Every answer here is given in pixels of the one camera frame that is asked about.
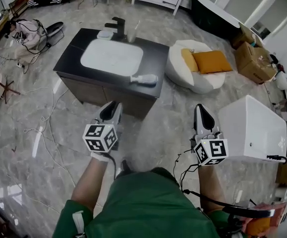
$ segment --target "gray marble floor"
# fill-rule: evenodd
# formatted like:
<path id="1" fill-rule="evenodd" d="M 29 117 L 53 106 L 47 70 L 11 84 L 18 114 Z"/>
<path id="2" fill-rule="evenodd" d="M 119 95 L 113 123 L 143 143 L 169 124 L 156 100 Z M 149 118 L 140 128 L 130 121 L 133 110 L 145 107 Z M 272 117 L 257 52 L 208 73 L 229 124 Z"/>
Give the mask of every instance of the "gray marble floor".
<path id="1" fill-rule="evenodd" d="M 102 29 L 114 16 L 125 18 L 126 28 L 141 20 L 138 36 L 147 40 L 169 46 L 184 39 L 204 42 L 213 50 L 221 50 L 234 69 L 227 73 L 222 88 L 206 95 L 192 93 L 166 78 L 161 97 L 143 121 L 123 116 L 119 151 L 113 152 L 117 162 L 127 157 L 138 171 L 160 166 L 172 172 L 177 154 L 190 147 L 193 109 L 198 103 L 217 112 L 250 94 L 271 108 L 264 86 L 256 85 L 236 72 L 229 43 L 199 29 L 184 10 L 180 9 L 173 17 L 172 11 L 163 7 L 141 2 L 131 6 L 121 0 L 111 0 L 110 5 L 99 2 L 95 8 L 86 0 L 79 10 L 77 0 L 27 10 L 21 18 L 36 18 L 45 26 L 63 21 L 65 37 L 41 54 L 25 75 L 14 61 L 0 58 L 0 72 L 8 81 L 14 80 L 12 87 L 22 93 L 21 96 L 8 94 L 6 105 L 0 101 L 0 209 L 21 235 L 39 238 L 52 235 L 59 212 L 90 161 L 82 133 L 99 107 L 80 104 L 61 83 L 53 67 L 81 27 Z M 54 43 L 58 38 L 60 34 L 50 42 Z M 1 56 L 12 56 L 14 48 L 10 47 L 10 40 L 1 39 Z M 273 83 L 266 86 L 273 102 L 283 98 Z M 176 176 L 194 162 L 191 156 L 182 155 Z M 240 189 L 246 199 L 270 201 L 276 169 L 276 164 L 230 160 L 217 166 L 229 203 Z M 112 182 L 113 166 L 110 163 L 95 214 L 101 211 Z M 197 173 L 189 174 L 184 186 L 197 191 Z M 191 196 L 190 200 L 195 206 L 199 205 L 196 197 Z"/>

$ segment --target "faucet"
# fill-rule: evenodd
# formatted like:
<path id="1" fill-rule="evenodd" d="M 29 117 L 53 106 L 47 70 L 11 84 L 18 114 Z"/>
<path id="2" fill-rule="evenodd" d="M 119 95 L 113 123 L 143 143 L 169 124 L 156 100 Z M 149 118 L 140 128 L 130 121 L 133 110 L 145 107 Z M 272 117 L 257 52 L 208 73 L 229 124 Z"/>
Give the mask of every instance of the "faucet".
<path id="1" fill-rule="evenodd" d="M 116 35 L 118 38 L 123 38 L 125 20 L 118 17 L 113 17 L 112 20 L 117 21 L 117 24 L 106 23 L 105 27 L 117 29 L 117 33 L 114 33 L 114 35 Z"/>

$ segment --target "white sink basin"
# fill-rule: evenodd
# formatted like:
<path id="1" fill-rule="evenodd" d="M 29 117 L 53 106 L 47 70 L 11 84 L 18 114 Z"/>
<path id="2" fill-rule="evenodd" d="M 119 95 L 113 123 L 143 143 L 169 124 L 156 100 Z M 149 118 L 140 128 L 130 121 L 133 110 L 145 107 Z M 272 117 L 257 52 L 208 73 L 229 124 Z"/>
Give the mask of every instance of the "white sink basin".
<path id="1" fill-rule="evenodd" d="M 120 76 L 132 76 L 141 63 L 143 50 L 127 43 L 93 40 L 82 55 L 83 66 Z"/>
<path id="2" fill-rule="evenodd" d="M 229 157 L 270 160 L 267 155 L 286 156 L 286 122 L 250 95 L 220 109 L 218 117 Z"/>

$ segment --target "green shirt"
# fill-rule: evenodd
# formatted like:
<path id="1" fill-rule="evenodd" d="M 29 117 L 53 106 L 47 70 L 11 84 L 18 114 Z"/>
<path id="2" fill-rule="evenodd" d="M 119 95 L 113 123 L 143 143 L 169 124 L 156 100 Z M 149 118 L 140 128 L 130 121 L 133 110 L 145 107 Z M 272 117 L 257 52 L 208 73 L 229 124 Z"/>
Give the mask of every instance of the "green shirt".
<path id="1" fill-rule="evenodd" d="M 218 238 L 215 225 L 228 214 L 213 212 L 209 219 L 180 191 L 177 184 L 153 172 L 133 173 L 116 179 L 102 212 L 93 219 L 85 206 L 68 200 L 57 223 L 54 238 L 77 235 L 72 214 L 83 211 L 88 238 Z"/>

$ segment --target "black countertop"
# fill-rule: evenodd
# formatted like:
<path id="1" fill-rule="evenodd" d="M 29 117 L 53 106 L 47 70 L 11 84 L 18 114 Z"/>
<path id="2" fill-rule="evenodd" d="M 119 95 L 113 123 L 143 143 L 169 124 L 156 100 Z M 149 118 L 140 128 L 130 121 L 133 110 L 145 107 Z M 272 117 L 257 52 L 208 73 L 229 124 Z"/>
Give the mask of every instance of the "black countertop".
<path id="1" fill-rule="evenodd" d="M 59 76 L 71 78 L 103 87 L 115 88 L 124 92 L 129 92 L 146 97 L 158 98 L 161 93 L 165 66 L 168 59 L 169 47 L 136 38 L 134 43 L 128 43 L 126 38 L 118 40 L 113 36 L 113 41 L 120 41 L 130 45 L 138 46 L 143 50 L 143 57 L 137 73 L 133 76 L 154 74 L 158 76 L 158 83 L 155 86 L 140 85 L 130 83 L 130 77 L 119 76 L 113 73 L 84 67 L 80 59 L 84 51 L 97 38 L 99 30 L 82 28 L 70 42 L 53 71 Z"/>

